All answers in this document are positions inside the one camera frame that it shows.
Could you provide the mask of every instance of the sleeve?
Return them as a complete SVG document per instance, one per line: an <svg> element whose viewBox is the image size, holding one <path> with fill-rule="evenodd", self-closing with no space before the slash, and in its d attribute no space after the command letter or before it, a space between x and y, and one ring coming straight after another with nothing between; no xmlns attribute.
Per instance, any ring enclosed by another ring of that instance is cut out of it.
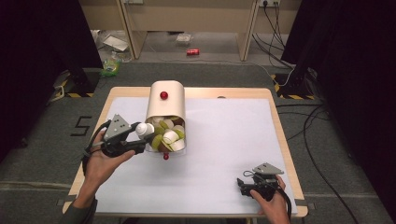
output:
<svg viewBox="0 0 396 224"><path fill-rule="evenodd" d="M59 223L60 224L92 223L97 204L98 201L96 199L93 199L91 207L87 207L87 208L76 208L72 203L64 213L64 216L62 217Z"/></svg>

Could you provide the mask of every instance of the red can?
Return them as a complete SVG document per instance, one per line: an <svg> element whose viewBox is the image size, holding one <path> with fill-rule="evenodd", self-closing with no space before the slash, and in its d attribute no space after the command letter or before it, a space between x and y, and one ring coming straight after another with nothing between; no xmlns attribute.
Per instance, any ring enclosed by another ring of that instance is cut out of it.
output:
<svg viewBox="0 0 396 224"><path fill-rule="evenodd" d="M199 49L187 49L187 55L198 55Z"/></svg>

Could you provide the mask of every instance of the printed number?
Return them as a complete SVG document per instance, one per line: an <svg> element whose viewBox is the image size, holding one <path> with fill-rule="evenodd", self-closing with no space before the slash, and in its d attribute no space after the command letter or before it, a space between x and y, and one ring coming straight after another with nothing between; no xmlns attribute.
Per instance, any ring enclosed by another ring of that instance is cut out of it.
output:
<svg viewBox="0 0 396 224"><path fill-rule="evenodd" d="M80 116L78 118L75 128L84 129L84 133L72 133L72 134L70 134L70 136L85 136L85 135L87 135L87 132L90 129L90 126L79 125L79 123L81 122L82 119L91 119L91 118L92 118L91 116Z"/></svg>

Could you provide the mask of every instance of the hand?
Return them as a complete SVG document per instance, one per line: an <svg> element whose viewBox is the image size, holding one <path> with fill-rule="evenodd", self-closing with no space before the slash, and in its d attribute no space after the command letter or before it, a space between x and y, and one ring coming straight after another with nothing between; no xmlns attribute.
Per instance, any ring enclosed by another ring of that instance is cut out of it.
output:
<svg viewBox="0 0 396 224"><path fill-rule="evenodd" d="M104 134L105 132L99 132L93 143L102 141ZM100 150L100 146L91 148L91 153L91 157L87 163L84 183L81 186L78 197L73 203L76 208L91 206L99 187L111 177L117 167L131 159L134 155L134 151L130 150L118 157L109 158Z"/></svg>
<svg viewBox="0 0 396 224"><path fill-rule="evenodd" d="M279 175L276 178L279 186L285 190L286 185L283 179ZM259 215L266 215L268 220L273 224L290 223L288 212L286 211L286 201L278 191L275 192L274 198L270 202L265 201L260 193L254 189L250 191L250 194L261 207Z"/></svg>

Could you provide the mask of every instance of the cylindrical container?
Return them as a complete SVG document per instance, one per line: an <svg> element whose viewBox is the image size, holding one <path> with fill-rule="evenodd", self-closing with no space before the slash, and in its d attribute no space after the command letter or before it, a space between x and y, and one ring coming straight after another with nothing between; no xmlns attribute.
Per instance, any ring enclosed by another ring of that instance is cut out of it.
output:
<svg viewBox="0 0 396 224"><path fill-rule="evenodd" d="M187 55L198 55L199 49L187 49Z"/></svg>
<svg viewBox="0 0 396 224"><path fill-rule="evenodd" d="M156 81L151 85L146 123L154 127L155 137L146 147L167 160L186 153L186 106L184 87L174 80Z"/></svg>

